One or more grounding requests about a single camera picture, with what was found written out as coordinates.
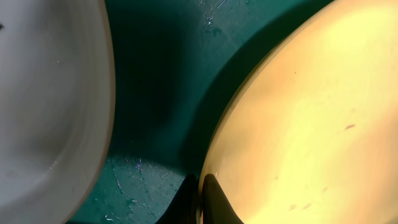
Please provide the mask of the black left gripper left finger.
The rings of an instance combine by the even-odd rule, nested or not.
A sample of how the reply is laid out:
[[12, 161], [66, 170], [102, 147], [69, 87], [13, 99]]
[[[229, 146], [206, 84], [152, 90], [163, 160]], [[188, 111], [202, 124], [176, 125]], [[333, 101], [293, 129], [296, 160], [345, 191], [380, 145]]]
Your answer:
[[196, 224], [198, 179], [190, 174], [183, 180], [175, 197], [156, 224]]

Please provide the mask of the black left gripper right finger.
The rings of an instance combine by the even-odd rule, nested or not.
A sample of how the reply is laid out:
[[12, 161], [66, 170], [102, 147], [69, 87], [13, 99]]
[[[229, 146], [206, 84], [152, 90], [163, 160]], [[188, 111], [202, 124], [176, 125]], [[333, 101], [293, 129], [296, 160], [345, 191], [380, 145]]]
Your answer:
[[213, 174], [207, 174], [201, 193], [203, 224], [243, 224]]

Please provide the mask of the yellow plate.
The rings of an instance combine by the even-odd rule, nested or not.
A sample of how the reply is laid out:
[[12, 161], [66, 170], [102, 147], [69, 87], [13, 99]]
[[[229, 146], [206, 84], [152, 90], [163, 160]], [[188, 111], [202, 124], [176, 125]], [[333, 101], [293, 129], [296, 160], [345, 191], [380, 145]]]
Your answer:
[[396, 223], [397, 0], [333, 1], [286, 38], [202, 174], [244, 223]]

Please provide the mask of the light blue plate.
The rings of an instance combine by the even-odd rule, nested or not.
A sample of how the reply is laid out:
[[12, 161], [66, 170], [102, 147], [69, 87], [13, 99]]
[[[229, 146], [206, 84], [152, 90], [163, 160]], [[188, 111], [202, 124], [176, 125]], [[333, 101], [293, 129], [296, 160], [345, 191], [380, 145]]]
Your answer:
[[1, 0], [1, 222], [65, 223], [113, 128], [104, 1]]

